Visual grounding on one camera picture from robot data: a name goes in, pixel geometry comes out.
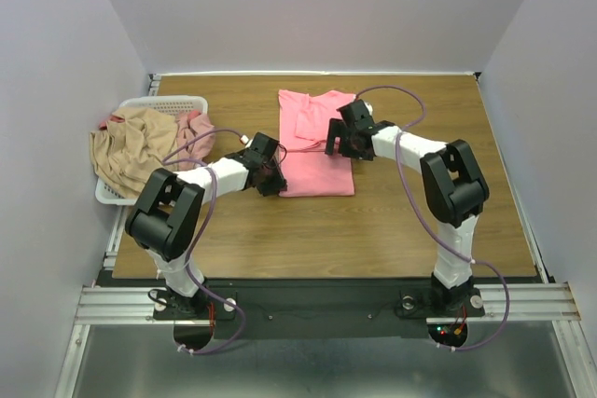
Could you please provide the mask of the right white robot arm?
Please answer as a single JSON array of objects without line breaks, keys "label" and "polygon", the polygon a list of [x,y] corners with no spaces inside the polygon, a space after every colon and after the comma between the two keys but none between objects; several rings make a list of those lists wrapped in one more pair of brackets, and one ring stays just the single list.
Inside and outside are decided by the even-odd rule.
[{"label": "right white robot arm", "polygon": [[400,175],[405,168],[421,175],[429,212],[437,231],[425,222],[408,188],[402,185],[415,214],[437,243],[437,261],[431,275],[429,303],[440,314],[458,309],[472,293],[474,232],[490,190],[470,145],[429,140],[399,128],[392,122],[374,120],[368,103],[356,100],[338,109],[329,120],[325,153],[371,161],[388,158]]}]

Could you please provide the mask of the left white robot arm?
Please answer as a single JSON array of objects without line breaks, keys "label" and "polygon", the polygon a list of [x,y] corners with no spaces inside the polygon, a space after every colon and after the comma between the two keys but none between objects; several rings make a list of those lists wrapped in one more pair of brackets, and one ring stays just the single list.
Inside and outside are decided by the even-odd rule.
[{"label": "left white robot arm", "polygon": [[157,312],[197,319],[215,300],[202,288],[206,279],[192,252],[215,212],[216,200],[254,188],[263,196],[284,191],[287,182],[277,154],[281,144],[259,132],[245,148],[185,172],[153,171],[125,222],[125,232],[148,252],[166,281],[149,295]]}]

